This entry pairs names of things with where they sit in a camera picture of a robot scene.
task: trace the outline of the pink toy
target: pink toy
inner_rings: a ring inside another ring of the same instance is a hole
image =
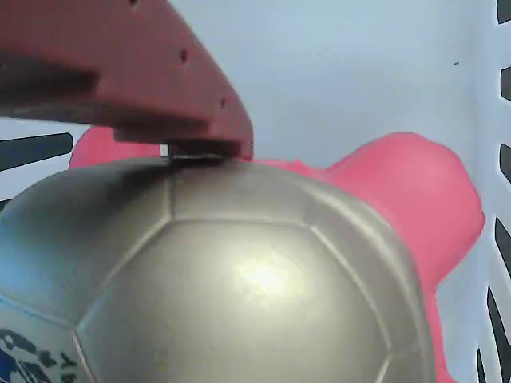
[[[96,128],[89,133],[79,142],[71,167],[159,155],[156,145],[115,143],[111,132]],[[333,184],[366,201],[390,223],[411,250],[422,281],[438,383],[454,382],[446,370],[435,292],[466,256],[485,223],[481,201],[459,158],[417,134],[395,133],[362,146],[327,169],[308,167],[299,160],[257,162]]]

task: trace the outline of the silver soccer ball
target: silver soccer ball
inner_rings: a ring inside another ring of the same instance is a hole
[[[258,164],[127,160],[0,215],[0,382],[434,383],[390,226]]]

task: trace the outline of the laundry basket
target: laundry basket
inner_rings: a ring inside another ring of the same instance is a hole
[[[508,383],[511,0],[172,4],[244,101],[258,157],[327,166],[396,131],[419,132],[461,157],[488,223],[438,289],[448,370],[461,383]],[[76,148],[86,129],[0,120],[0,140],[70,134]],[[0,202],[67,168],[72,152],[55,153],[0,172]]]

